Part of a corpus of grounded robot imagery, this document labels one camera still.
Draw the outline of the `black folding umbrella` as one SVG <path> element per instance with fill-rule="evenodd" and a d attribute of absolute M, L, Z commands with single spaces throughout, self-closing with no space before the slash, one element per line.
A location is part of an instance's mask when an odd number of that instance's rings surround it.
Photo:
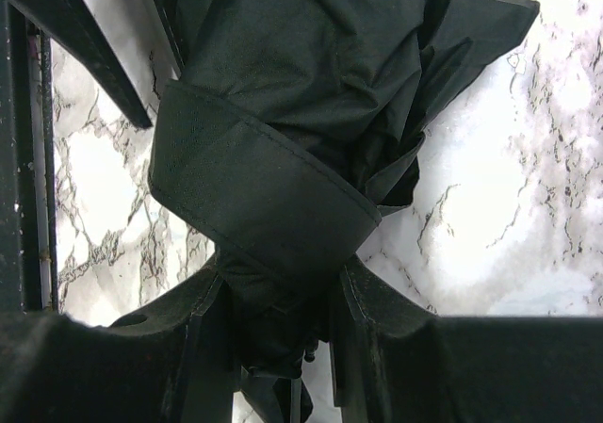
<path fill-rule="evenodd" d="M 325 293 L 410 206 L 426 126 L 519 46 L 535 0 L 177 0 L 152 195 L 211 239 L 245 399 L 290 418 Z"/>

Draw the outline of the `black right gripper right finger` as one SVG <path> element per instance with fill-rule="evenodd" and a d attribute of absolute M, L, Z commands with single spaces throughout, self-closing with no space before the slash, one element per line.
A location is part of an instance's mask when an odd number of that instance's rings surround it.
<path fill-rule="evenodd" d="M 331 295 L 346 422 L 598 422 L 598 317 L 439 317 L 351 259 Z"/>

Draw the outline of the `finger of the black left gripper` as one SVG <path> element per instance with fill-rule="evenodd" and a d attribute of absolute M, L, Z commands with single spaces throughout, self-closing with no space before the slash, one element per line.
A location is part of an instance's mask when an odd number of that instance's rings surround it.
<path fill-rule="evenodd" d="M 160 29 L 168 42 L 174 59 L 174 69 L 180 74 L 184 68 L 186 46 L 178 23 L 178 0 L 152 0 L 152 7 L 158 15 Z"/>
<path fill-rule="evenodd" d="M 132 82 L 84 0 L 8 0 L 95 78 L 137 128 L 152 126 Z"/>

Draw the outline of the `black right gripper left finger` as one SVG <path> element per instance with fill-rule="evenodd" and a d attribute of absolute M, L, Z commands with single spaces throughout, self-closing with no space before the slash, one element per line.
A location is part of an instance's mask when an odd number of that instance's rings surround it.
<path fill-rule="evenodd" d="M 228 422 L 230 296 L 214 260 L 108 327 L 1 317 L 5 422 Z"/>

